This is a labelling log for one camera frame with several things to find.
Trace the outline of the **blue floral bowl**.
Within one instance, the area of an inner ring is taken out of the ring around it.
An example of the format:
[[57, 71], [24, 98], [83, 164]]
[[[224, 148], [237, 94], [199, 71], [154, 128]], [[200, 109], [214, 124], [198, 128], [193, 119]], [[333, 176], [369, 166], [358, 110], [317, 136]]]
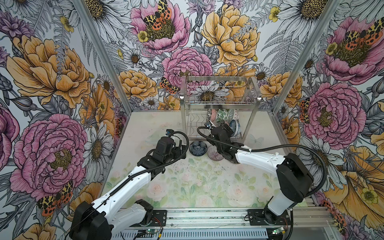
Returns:
[[239, 120], [231, 120], [229, 126], [233, 132], [231, 135], [232, 137], [236, 137], [241, 133], [241, 125], [240, 125]]

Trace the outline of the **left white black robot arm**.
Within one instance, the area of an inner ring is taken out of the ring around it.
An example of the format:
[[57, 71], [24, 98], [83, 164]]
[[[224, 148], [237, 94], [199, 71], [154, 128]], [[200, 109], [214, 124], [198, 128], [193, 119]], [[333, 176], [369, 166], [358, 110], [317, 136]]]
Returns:
[[110, 240], [125, 227], [144, 222], [149, 217], [149, 207], [139, 202], [122, 211], [122, 206], [135, 193], [163, 174], [166, 167], [186, 158], [188, 136], [181, 131], [167, 130], [155, 149], [150, 150], [137, 166], [118, 185], [92, 203], [83, 201], [74, 214], [66, 238], [72, 240]]

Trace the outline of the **green leaf pattern bowl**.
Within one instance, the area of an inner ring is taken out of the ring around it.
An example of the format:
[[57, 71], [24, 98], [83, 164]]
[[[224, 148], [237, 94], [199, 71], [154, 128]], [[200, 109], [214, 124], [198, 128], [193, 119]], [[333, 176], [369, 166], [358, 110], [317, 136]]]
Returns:
[[228, 122], [233, 119], [233, 110], [219, 109], [217, 111], [217, 122]]

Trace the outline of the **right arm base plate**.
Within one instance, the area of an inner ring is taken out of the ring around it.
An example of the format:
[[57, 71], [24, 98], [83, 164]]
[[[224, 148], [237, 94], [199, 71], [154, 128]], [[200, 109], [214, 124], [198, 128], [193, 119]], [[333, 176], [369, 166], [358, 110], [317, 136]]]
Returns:
[[269, 209], [248, 209], [247, 215], [251, 226], [288, 226], [291, 224], [291, 217], [287, 211], [278, 216]]

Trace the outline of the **dark blue-grey bowl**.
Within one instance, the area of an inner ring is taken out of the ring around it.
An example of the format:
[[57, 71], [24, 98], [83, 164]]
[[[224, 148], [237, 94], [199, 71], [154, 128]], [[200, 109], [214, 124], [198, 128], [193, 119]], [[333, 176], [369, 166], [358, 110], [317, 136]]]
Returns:
[[189, 146], [189, 151], [193, 156], [200, 157], [206, 154], [208, 147], [203, 141], [193, 141]]

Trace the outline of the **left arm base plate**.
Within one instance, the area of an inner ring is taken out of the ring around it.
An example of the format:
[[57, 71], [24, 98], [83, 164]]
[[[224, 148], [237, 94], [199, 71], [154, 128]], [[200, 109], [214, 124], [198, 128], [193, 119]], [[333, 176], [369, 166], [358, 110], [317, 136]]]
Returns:
[[124, 228], [128, 227], [164, 227], [167, 222], [166, 210], [146, 211], [128, 209], [124, 216]]

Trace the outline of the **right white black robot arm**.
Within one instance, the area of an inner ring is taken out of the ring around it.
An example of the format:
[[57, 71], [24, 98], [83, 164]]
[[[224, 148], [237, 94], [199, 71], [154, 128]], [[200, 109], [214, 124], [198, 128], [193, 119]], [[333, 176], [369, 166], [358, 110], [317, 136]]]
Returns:
[[216, 146], [218, 153], [230, 163], [249, 165], [277, 176], [280, 186], [278, 193], [268, 201], [255, 219], [275, 225], [288, 209], [302, 202], [310, 194], [314, 177], [297, 155], [268, 153], [284, 146], [253, 150], [241, 143], [232, 142], [233, 131], [228, 125], [199, 127], [197, 132]]

